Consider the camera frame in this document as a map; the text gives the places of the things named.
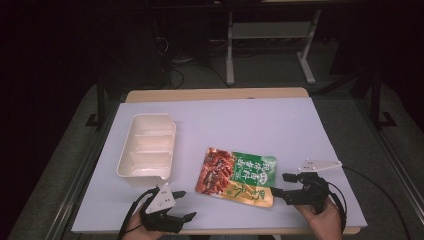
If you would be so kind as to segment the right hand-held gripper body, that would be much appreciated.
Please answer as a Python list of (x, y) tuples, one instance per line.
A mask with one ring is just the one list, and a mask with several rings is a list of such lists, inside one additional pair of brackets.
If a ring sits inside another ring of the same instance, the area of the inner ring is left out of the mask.
[(285, 201), (287, 205), (311, 205), (317, 214), (323, 212), (324, 202), (331, 196), (336, 204), (341, 205), (337, 195), (329, 189), (329, 183), (320, 177), (320, 171), (341, 167), (340, 161), (324, 161), (307, 159), (298, 168), (298, 179), (296, 183), (301, 183), (300, 190), (285, 191)]

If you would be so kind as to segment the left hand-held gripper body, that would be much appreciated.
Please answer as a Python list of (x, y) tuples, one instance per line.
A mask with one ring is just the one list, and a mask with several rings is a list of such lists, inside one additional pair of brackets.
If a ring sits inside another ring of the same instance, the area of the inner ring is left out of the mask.
[(172, 196), (172, 191), (168, 184), (161, 188), (156, 187), (152, 191), (142, 208), (140, 209), (140, 217), (143, 226), (148, 231), (159, 231), (166, 233), (179, 233), (182, 229), (182, 218), (171, 216), (168, 211), (171, 210), (176, 200)]

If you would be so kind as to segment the green and red snack packet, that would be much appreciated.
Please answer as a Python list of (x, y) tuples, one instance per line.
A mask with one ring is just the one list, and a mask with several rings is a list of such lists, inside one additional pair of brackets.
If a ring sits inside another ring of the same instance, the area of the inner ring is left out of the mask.
[(195, 187), (200, 194), (255, 207), (270, 208), (274, 200), (277, 160), (208, 148)]

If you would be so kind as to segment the white plastic divided container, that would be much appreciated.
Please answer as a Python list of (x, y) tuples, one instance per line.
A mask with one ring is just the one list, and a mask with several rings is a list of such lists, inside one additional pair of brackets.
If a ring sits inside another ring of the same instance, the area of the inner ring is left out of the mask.
[(149, 187), (165, 184), (171, 175), (176, 124), (168, 114), (133, 117), (117, 166), (129, 184)]

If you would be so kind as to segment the person's right hand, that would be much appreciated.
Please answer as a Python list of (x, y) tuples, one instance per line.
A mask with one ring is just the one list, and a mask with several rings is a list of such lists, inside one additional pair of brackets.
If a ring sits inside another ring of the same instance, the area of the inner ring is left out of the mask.
[(305, 218), (317, 240), (342, 240), (339, 210), (329, 198), (325, 200), (320, 214), (305, 205), (295, 205), (295, 208)]

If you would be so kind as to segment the person's left hand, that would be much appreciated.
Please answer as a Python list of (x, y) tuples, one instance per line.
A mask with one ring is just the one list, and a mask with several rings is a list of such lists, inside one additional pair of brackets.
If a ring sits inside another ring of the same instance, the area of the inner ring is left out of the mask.
[(158, 240), (164, 236), (163, 232), (148, 231), (142, 224), (138, 210), (131, 216), (122, 240)]

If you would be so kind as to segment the white table mat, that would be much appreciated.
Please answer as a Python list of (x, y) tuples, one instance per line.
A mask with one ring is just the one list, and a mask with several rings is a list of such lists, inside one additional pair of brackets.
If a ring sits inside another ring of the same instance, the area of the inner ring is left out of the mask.
[(336, 161), (332, 144), (309, 98), (239, 99), (128, 103), (119, 107), (90, 184), (73, 224), (77, 233), (117, 232), (133, 201), (147, 185), (120, 177), (117, 166), (137, 114), (167, 113), (176, 124), (169, 185), (185, 191), (174, 215), (193, 213), (186, 234), (257, 234), (288, 229), (304, 231), (296, 209), (276, 200), (270, 208), (253, 207), (196, 193), (208, 148), (274, 156), (277, 173), (293, 173), (306, 160)]

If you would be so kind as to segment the black metal stand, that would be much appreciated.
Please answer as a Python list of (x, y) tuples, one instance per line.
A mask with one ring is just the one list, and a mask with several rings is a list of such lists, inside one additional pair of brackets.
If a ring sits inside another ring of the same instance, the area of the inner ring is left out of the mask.
[(380, 111), (381, 79), (378, 71), (372, 72), (370, 119), (373, 125), (381, 130), (383, 127), (395, 127), (396, 122), (389, 112)]
[(102, 83), (96, 85), (97, 113), (91, 114), (86, 121), (86, 126), (101, 128), (105, 122), (105, 88)]

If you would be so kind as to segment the metal frame rail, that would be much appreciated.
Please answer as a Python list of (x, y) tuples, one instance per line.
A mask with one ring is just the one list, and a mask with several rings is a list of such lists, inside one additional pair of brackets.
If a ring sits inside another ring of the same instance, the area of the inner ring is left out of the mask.
[(43, 240), (61, 240), (68, 224), (79, 206), (86, 186), (110, 131), (119, 104), (112, 101), (106, 105), (101, 126), (86, 124), (96, 117), (88, 105), (81, 105), (60, 141), (43, 177), (47, 181), (43, 192), (51, 206), (47, 232)]
[(383, 149), (412, 208), (414, 209), (416, 215), (424, 225), (424, 197), (421, 195), (416, 185), (413, 183), (411, 177), (409, 176), (405, 167), (401, 163), (400, 157), (396, 154), (395, 150), (393, 149), (393, 147), (389, 143), (389, 140), (384, 134), (382, 127), (378, 124), (375, 124), (371, 120), (366, 104), (362, 100), (356, 100), (355, 105), (357, 106), (359, 112), (367, 123), (367, 126), (370, 128), (370, 131), (375, 136), (381, 148)]

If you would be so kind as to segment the white metal desk frame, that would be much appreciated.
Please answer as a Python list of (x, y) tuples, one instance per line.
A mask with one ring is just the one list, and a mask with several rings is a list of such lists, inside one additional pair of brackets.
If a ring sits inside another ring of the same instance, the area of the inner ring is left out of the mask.
[(233, 13), (228, 14), (226, 84), (234, 85), (233, 41), (242, 39), (304, 39), (303, 49), (296, 53), (306, 82), (314, 85), (307, 57), (318, 26), (321, 10), (315, 10), (310, 21), (234, 23)]

